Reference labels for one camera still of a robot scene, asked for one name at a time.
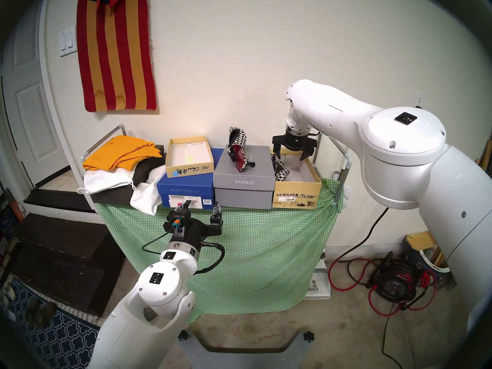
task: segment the caster wheel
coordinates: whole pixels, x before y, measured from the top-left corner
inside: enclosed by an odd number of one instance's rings
[[[179,341],[186,341],[186,340],[188,340],[188,337],[189,337],[189,334],[183,329],[178,336],[178,340]]]
[[[304,341],[305,342],[313,342],[314,341],[314,333],[307,331],[304,333]]]

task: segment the door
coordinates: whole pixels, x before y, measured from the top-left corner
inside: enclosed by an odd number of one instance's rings
[[[7,40],[2,64],[5,110],[14,144],[33,185],[68,166],[44,93],[39,61],[41,1]]]

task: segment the cable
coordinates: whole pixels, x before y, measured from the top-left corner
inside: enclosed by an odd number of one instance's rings
[[[349,249],[348,251],[344,252],[342,255],[340,255],[337,259],[335,259],[335,261],[331,264],[329,270],[328,270],[328,280],[330,281],[330,285],[336,289],[337,291],[348,291],[352,288],[354,288],[358,283],[356,282],[353,286],[349,287],[349,288],[338,288],[336,287],[333,282],[332,282],[332,278],[331,278],[331,272],[332,272],[332,268],[333,266],[335,265],[336,262],[338,262],[341,258],[343,258],[344,256],[346,256],[349,252],[355,250],[357,247],[360,247],[361,245],[363,245],[368,239],[369,237],[371,236],[371,233],[372,231],[374,230],[374,227],[377,225],[377,223],[380,221],[381,218],[383,218],[384,214],[386,214],[386,212],[389,210],[389,208],[385,208],[384,211],[383,211],[383,214],[381,214],[379,216],[379,218],[376,220],[376,222],[372,225],[371,229],[369,230],[369,234],[367,235],[367,237],[364,238],[364,240],[362,242],[360,242],[358,245],[352,247],[351,249]],[[362,279],[362,277],[364,276],[364,271],[366,270],[366,267],[367,265],[369,264],[370,262],[367,262],[366,265],[364,266],[364,269],[362,270],[362,275],[361,277],[359,278],[359,281]]]
[[[429,302],[428,302],[425,306],[423,306],[423,307],[421,307],[421,308],[412,308],[412,307],[408,307],[408,309],[410,309],[410,310],[412,310],[412,311],[421,311],[422,309],[424,309],[424,308],[428,307],[428,306],[429,306],[429,304],[432,302],[432,299],[434,299],[434,295],[435,295],[435,288],[437,287],[437,283],[436,283],[436,281],[435,281],[435,276],[434,276],[434,273],[432,272],[432,270],[426,270],[426,271],[424,271],[424,272],[428,272],[428,273],[430,273],[430,274],[432,275],[432,280],[434,281],[434,292],[432,292],[432,296],[430,297]]]
[[[390,320],[390,316],[394,314],[394,313],[391,313],[391,311],[393,310],[393,306],[395,305],[395,302],[396,302],[396,298],[397,298],[397,296],[398,296],[398,293],[396,293],[396,295],[395,295],[395,299],[393,300],[393,304],[391,304],[390,313],[388,314],[388,318],[386,319],[386,324],[384,325],[384,333],[383,333],[383,346],[381,346],[381,353],[382,353],[383,355],[385,355],[386,357],[388,357],[388,358],[392,359],[392,360],[395,362],[395,364],[396,364],[396,365],[398,365],[398,367],[399,367],[400,369],[403,369],[403,367],[400,365],[400,363],[399,363],[397,360],[395,360],[395,359],[394,359],[393,357],[391,357],[389,354],[384,353],[384,342],[385,342],[385,340],[386,340],[386,328],[388,327],[388,321]]]
[[[366,259],[366,258],[354,258],[354,259],[350,260],[350,261],[348,262],[348,264],[347,264],[347,272],[348,272],[348,276],[350,276],[350,278],[351,278],[353,281],[355,281],[357,284],[361,284],[361,285],[363,285],[363,286],[366,286],[367,288],[370,288],[371,286],[369,285],[369,283],[363,283],[363,282],[361,282],[361,281],[360,281],[360,279],[361,279],[361,278],[360,278],[359,280],[355,279],[355,278],[352,276],[352,274],[350,273],[350,264],[351,264],[354,260],[366,260],[366,261],[368,261],[369,263],[374,264],[376,267],[379,267],[379,266],[378,266],[378,265],[377,265],[374,261],[375,261],[375,260],[382,260],[382,259],[378,258],[378,259],[373,259],[373,260],[371,260],[371,259]]]
[[[207,268],[204,268],[204,269],[201,269],[197,272],[195,272],[193,275],[197,275],[199,273],[207,273],[208,271],[211,271],[213,270],[215,267],[217,267],[217,265],[222,262],[222,259],[224,259],[224,256],[225,256],[225,249],[224,249],[224,246],[220,243],[208,243],[208,242],[202,242],[201,245],[203,247],[215,247],[216,249],[220,250],[220,257],[219,259],[214,263],[212,264],[210,267],[207,267]]]
[[[371,293],[373,292],[373,290],[375,290],[377,288],[377,285],[375,285],[374,287],[371,288],[371,290],[369,291],[369,296],[367,297],[367,299],[369,300],[369,305],[371,306],[372,310],[374,312],[376,312],[378,315],[380,316],[393,316],[394,314],[396,314],[398,312],[398,310],[400,309],[400,304],[398,304],[398,307],[396,307],[396,310],[395,312],[393,313],[389,313],[389,314],[386,314],[386,313],[381,313],[379,312],[376,307],[372,304],[372,301],[371,301]]]
[[[149,243],[145,244],[142,246],[142,250],[146,251],[146,252],[151,252],[152,254],[157,254],[157,255],[161,255],[162,252],[156,252],[156,251],[150,251],[150,250],[146,250],[145,248],[150,245],[151,243],[154,243],[155,241],[158,241],[159,239],[161,239],[162,237],[165,237],[166,235],[168,235],[169,233],[166,233],[166,234],[162,234],[159,238],[156,238],[154,239],[153,241],[150,241]]]
[[[408,326],[405,321],[405,316],[403,315],[401,317],[403,320],[403,323],[405,324],[405,330],[406,330],[406,335],[408,337],[408,343],[410,344],[410,351],[412,352],[412,362],[413,362],[413,369],[416,369],[416,364],[415,364],[415,352],[413,351],[413,344],[412,344],[412,338],[410,337],[410,332],[408,331]]]

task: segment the blue shoe box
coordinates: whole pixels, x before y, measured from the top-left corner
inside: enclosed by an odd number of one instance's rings
[[[219,163],[224,149],[211,148],[214,168]],[[214,174],[205,173],[194,176],[167,178],[165,174],[157,183],[157,191],[165,208],[175,208],[186,200],[191,200],[190,209],[213,210],[215,203]]]

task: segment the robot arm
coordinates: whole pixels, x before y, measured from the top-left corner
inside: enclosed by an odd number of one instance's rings
[[[300,80],[289,87],[286,133],[280,145],[312,154],[311,127],[355,151],[362,181],[377,202],[413,209],[434,235],[468,308],[490,291],[492,180],[465,154],[446,144],[439,119],[421,108],[381,109],[333,87]]]
[[[157,368],[184,329],[193,310],[196,295],[188,289],[188,279],[213,269],[224,258],[219,244],[205,243],[207,237],[221,234],[222,212],[215,203],[210,225],[191,218],[190,200],[167,216],[166,233],[173,236],[157,263],[147,267],[134,288],[108,316],[97,336],[88,369]],[[202,246],[221,251],[217,262],[197,270]],[[145,309],[157,317],[148,321]]]

